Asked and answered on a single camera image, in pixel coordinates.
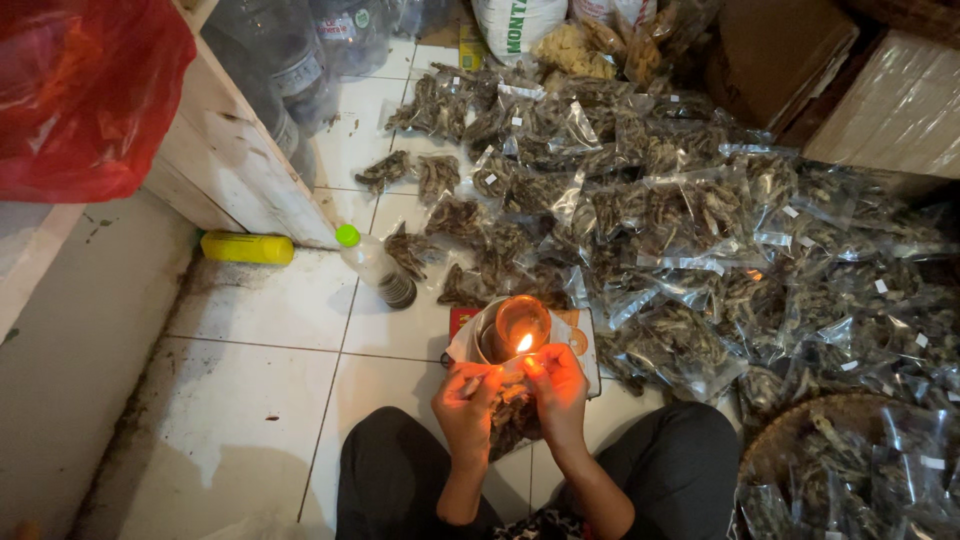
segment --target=white wall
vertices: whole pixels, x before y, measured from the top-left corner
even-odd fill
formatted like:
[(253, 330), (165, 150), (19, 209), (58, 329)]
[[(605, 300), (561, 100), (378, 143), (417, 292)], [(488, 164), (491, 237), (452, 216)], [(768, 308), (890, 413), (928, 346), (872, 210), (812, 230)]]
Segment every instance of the white wall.
[(87, 207), (0, 346), (0, 540), (69, 531), (196, 240), (143, 188)]

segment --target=patterned cloth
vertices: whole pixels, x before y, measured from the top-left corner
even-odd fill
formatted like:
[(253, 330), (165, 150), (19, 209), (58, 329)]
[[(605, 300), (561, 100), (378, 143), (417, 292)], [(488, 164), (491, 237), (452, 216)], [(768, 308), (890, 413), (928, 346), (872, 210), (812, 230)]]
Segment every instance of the patterned cloth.
[(542, 508), (524, 520), (495, 528), (493, 540), (590, 540), (590, 534), (579, 516)]

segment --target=yellow bottle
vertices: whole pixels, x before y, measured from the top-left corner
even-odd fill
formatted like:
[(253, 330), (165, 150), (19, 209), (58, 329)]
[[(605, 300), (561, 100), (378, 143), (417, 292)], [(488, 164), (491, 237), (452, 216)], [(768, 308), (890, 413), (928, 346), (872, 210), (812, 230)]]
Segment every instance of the yellow bottle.
[(211, 231), (201, 238), (200, 246), (206, 258), (216, 260), (290, 264), (294, 258), (294, 244), (286, 236)]

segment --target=woven basket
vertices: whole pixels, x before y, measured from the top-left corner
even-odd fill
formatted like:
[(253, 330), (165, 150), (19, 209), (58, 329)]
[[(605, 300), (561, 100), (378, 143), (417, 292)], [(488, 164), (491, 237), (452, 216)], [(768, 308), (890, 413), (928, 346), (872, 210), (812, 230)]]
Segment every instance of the woven basket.
[(893, 28), (960, 49), (960, 2), (956, 0), (844, 0), (844, 2), (851, 8)]
[(787, 483), (790, 473), (787, 460), (781, 456), (800, 451), (804, 437), (814, 431), (810, 411), (815, 408), (822, 410), (839, 430), (854, 431), (872, 444), (878, 444), (883, 440), (880, 410), (888, 405), (917, 408), (872, 394), (840, 394), (797, 405), (777, 417), (750, 444), (740, 459), (738, 479), (749, 478), (752, 483)]

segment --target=person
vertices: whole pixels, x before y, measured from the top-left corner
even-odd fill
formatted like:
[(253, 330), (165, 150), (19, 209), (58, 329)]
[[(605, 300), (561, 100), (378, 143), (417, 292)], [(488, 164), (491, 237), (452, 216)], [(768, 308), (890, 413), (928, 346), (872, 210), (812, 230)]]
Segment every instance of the person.
[[(712, 539), (726, 534), (739, 448), (715, 408), (676, 402), (644, 416), (596, 458), (584, 439), (588, 381), (565, 344), (523, 362), (543, 438), (564, 474), (558, 499), (504, 526), (481, 495), (490, 405), (502, 366), (452, 363), (431, 406), (450, 452), (416, 420), (383, 407), (341, 453), (336, 537)], [(483, 377), (464, 397), (468, 382)]]

